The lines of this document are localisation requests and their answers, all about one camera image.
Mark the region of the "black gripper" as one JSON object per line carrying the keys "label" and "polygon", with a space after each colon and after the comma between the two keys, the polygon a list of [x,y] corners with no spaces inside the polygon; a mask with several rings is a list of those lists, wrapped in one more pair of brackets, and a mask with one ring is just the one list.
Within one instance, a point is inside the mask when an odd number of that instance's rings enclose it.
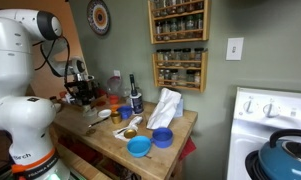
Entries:
{"label": "black gripper", "polygon": [[67,82],[65,88],[79,105],[90,105],[96,98],[95,83],[93,81]]}

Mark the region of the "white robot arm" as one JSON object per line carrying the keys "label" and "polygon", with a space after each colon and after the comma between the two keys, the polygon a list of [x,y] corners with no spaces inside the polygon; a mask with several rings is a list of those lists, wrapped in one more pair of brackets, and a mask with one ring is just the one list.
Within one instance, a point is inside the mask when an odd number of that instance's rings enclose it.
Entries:
{"label": "white robot arm", "polygon": [[32,43],[63,40],[58,18],[49,12],[0,10],[0,130],[12,136],[12,173],[25,180],[72,178],[49,135],[54,104],[26,94],[34,73]]}

